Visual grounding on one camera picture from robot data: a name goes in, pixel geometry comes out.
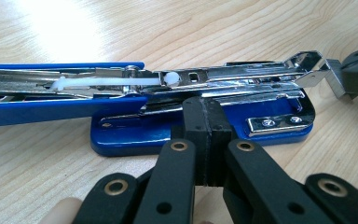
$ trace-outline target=hole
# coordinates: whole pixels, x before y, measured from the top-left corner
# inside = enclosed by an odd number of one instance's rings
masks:
[[[184,148],[185,147],[185,145],[183,145],[181,143],[177,143],[177,144],[175,144],[173,146],[176,147],[176,148]]]
[[[326,186],[327,189],[330,189],[331,191],[334,191],[334,192],[339,192],[340,191],[340,188],[335,184],[325,183],[324,185]]]
[[[287,208],[288,208],[292,213],[295,213],[295,214],[302,215],[302,214],[305,213],[305,210],[304,210],[303,206],[301,206],[301,205],[298,204],[298,203],[289,203],[289,204],[287,204]]]
[[[122,183],[113,183],[112,185],[109,186],[109,189],[111,191],[120,191],[121,189],[123,189],[123,184]]]
[[[187,144],[184,142],[174,142],[171,144],[171,149],[175,151],[183,151],[187,149]]]
[[[122,192],[126,191],[128,186],[129,186],[129,184],[127,183],[127,181],[125,181],[123,179],[112,180],[105,185],[104,192],[107,195],[115,196],[115,195],[119,195]]]
[[[188,77],[190,78],[190,81],[193,82],[193,83],[200,81],[199,80],[199,75],[197,73],[189,73]]]
[[[255,149],[254,145],[248,142],[239,142],[237,144],[237,148],[242,150],[242,151],[253,151],[253,149]]]
[[[242,143],[242,144],[240,144],[240,146],[243,148],[247,148],[247,149],[251,148],[251,145],[249,145],[247,143]]]
[[[156,207],[158,213],[165,215],[171,212],[172,206],[170,203],[159,203]]]

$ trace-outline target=stapler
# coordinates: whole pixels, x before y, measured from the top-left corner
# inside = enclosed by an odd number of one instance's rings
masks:
[[[0,126],[92,117],[90,141],[103,156],[159,153],[182,102],[212,98],[238,137],[265,145],[302,141],[315,110],[303,88],[323,78],[337,97],[358,94],[358,51],[341,64],[317,51],[283,62],[148,71],[132,63],[0,64]]]

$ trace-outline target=wood grain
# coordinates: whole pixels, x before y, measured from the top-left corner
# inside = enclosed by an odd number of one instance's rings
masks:
[[[149,70],[282,61],[358,49],[358,1],[0,1],[0,63],[143,61]],[[266,147],[294,179],[338,175],[358,188],[358,97],[307,89],[313,131]],[[103,158],[90,119],[0,127],[0,223],[37,223],[59,200],[84,199],[103,176],[140,175],[157,156]],[[221,189],[197,188],[194,223],[230,223]]]

